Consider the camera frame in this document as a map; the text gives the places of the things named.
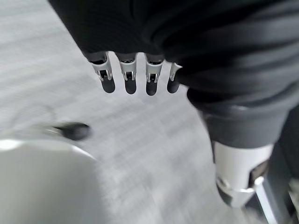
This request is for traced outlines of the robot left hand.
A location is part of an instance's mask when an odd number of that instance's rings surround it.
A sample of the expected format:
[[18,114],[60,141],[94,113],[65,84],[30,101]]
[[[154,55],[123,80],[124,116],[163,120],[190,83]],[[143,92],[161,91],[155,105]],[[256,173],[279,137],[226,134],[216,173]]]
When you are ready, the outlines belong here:
[[263,182],[289,112],[299,103],[296,0],[52,0],[96,68],[112,51],[179,66],[212,143],[223,201],[242,207]]

